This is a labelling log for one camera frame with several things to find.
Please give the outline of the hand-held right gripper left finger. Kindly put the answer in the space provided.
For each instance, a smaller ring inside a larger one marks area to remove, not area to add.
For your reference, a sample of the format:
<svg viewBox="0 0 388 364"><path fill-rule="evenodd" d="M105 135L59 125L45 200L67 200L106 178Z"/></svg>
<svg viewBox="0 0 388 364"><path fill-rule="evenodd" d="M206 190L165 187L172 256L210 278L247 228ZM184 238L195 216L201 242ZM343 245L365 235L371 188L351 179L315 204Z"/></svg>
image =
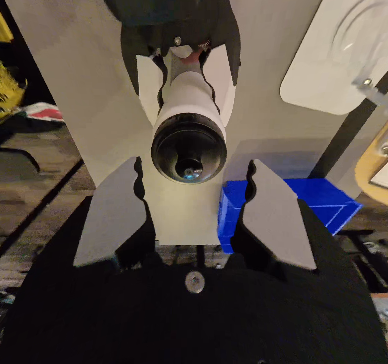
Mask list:
<svg viewBox="0 0 388 364"><path fill-rule="evenodd" d="M156 233L142 179L141 158L131 157L99 184L82 229L75 267L103 261L133 267L155 251Z"/></svg>

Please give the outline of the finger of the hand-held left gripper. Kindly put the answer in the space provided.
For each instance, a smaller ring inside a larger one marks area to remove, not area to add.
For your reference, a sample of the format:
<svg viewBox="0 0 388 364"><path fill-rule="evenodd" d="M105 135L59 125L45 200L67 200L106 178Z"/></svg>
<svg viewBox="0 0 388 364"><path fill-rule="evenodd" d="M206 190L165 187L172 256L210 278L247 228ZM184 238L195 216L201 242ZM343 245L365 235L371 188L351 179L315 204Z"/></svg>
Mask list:
<svg viewBox="0 0 388 364"><path fill-rule="evenodd" d="M200 66L204 83L200 85L198 110L219 127L226 127L233 111L236 92L226 46L203 51Z"/></svg>
<svg viewBox="0 0 388 364"><path fill-rule="evenodd" d="M162 90L168 76L162 55L137 55L137 73L141 105L151 125L155 125L164 104Z"/></svg>

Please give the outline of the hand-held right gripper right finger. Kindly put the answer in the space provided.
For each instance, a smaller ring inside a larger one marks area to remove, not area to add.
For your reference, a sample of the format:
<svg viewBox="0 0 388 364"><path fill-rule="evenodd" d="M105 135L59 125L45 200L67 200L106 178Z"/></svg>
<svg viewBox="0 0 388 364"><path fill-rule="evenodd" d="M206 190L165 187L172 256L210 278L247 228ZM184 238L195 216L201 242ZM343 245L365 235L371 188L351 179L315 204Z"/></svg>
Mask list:
<svg viewBox="0 0 388 364"><path fill-rule="evenodd" d="M297 195L258 159L250 160L246 177L246 201L230 241L233 252L253 270L280 263L316 270Z"/></svg>

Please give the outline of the white plastic bottle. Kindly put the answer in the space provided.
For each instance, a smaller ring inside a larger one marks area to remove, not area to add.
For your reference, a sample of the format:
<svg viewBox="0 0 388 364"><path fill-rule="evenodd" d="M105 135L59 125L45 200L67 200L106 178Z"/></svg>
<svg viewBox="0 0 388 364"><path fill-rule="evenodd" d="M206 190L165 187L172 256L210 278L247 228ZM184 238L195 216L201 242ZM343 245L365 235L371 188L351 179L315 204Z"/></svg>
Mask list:
<svg viewBox="0 0 388 364"><path fill-rule="evenodd" d="M173 80L169 95L153 126L153 136L164 121L183 113L199 114L212 120L226 140L225 126L210 94L210 86L197 72L183 72Z"/></svg>

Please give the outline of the blue plastic bin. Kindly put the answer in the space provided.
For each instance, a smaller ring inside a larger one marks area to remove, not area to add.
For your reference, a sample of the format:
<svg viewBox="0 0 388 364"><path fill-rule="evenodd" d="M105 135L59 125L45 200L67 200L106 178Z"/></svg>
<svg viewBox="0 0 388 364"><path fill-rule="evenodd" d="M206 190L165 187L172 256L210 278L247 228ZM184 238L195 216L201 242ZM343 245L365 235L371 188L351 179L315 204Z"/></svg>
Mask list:
<svg viewBox="0 0 388 364"><path fill-rule="evenodd" d="M361 210L363 205L335 187L327 179L285 179L298 198L304 200L334 236ZM247 181L227 181L221 189L217 235L225 254L232 254L240 210L245 203Z"/></svg>

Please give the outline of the black bottle lid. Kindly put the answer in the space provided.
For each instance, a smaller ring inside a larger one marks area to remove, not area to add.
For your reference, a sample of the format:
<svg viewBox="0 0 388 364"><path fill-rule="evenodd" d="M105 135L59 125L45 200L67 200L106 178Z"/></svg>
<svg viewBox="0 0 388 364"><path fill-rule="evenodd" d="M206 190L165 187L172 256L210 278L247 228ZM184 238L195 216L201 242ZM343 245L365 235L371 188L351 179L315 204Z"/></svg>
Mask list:
<svg viewBox="0 0 388 364"><path fill-rule="evenodd" d="M200 184L223 169L226 140L212 119L195 113L175 114L156 129L151 158L165 178L180 184Z"/></svg>

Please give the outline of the person's left hand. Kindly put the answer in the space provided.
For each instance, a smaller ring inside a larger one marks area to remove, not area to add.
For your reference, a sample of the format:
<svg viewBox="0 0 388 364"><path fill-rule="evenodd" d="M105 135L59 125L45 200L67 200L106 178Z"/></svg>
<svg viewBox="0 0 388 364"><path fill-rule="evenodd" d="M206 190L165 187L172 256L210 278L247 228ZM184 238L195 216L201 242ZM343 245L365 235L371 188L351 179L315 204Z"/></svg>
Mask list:
<svg viewBox="0 0 388 364"><path fill-rule="evenodd" d="M199 64L199 57L201 56L202 51L192 51L191 54L185 58L181 58L183 64Z"/></svg>

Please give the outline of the red green striped object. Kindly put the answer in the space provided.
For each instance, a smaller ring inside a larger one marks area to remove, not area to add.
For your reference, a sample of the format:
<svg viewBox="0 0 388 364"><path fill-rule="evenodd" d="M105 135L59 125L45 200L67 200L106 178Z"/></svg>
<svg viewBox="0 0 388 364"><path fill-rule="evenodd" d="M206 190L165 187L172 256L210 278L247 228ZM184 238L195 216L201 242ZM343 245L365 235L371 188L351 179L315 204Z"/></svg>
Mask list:
<svg viewBox="0 0 388 364"><path fill-rule="evenodd" d="M37 102L32 105L27 105L22 107L19 112L29 119L64 123L64 119L59 108L56 105L46 102Z"/></svg>

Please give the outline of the black tape strip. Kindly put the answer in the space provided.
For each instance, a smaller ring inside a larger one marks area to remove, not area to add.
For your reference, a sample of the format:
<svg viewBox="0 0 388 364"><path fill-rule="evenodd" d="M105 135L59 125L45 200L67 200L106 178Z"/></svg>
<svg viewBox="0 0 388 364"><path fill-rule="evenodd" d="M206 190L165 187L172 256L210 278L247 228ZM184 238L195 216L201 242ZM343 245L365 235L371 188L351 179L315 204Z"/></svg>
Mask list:
<svg viewBox="0 0 388 364"><path fill-rule="evenodd" d="M378 106L364 99L344 119L342 125L310 172L308 179L326 178Z"/></svg>

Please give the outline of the white instruction sheet holder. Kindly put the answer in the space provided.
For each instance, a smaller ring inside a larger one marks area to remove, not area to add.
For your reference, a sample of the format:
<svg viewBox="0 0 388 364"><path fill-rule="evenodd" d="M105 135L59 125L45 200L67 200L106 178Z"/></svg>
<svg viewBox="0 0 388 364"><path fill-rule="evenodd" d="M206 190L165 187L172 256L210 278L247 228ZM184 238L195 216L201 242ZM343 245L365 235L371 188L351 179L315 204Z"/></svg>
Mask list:
<svg viewBox="0 0 388 364"><path fill-rule="evenodd" d="M388 163L371 178L369 183L382 188L388 188Z"/></svg>

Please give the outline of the black office chair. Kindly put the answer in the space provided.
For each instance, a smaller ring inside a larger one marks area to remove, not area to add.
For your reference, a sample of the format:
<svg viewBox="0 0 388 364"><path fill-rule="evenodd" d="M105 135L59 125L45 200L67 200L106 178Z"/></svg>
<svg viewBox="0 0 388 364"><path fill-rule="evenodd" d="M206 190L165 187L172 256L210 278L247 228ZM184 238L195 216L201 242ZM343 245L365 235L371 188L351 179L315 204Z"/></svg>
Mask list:
<svg viewBox="0 0 388 364"><path fill-rule="evenodd" d="M2 176L37 174L40 166L25 150L0 148L0 172Z"/></svg>

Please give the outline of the clear round stand foot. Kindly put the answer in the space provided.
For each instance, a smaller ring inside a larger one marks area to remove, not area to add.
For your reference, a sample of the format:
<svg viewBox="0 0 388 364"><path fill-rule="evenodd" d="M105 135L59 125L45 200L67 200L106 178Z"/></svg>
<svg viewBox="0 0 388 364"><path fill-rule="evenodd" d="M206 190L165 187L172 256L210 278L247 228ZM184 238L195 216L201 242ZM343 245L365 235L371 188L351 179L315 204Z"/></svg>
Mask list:
<svg viewBox="0 0 388 364"><path fill-rule="evenodd" d="M387 49L388 0L358 0L337 24L329 56L347 67L375 66Z"/></svg>

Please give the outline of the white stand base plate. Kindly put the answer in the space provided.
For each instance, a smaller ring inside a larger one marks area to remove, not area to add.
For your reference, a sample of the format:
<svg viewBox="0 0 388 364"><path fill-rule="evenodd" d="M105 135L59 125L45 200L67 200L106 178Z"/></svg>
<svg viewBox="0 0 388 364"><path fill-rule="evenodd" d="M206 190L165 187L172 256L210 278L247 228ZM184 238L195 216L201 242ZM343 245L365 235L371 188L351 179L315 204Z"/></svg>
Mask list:
<svg viewBox="0 0 388 364"><path fill-rule="evenodd" d="M352 85L356 78L371 78L373 86L387 73L387 57L375 66L347 67L329 56L339 21L358 0L322 0L281 83L286 103L334 115L350 113L366 99Z"/></svg>

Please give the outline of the metal stand bracket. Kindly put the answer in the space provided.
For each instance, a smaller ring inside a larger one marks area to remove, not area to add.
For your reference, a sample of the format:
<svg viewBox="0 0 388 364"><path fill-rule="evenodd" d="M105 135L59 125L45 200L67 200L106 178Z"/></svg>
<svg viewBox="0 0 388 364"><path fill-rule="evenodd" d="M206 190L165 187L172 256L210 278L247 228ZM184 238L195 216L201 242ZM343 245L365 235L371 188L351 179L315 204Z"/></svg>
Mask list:
<svg viewBox="0 0 388 364"><path fill-rule="evenodd" d="M352 85L359 93L376 106L388 106L388 94L381 93L377 87L373 86L371 78L356 78L352 81Z"/></svg>

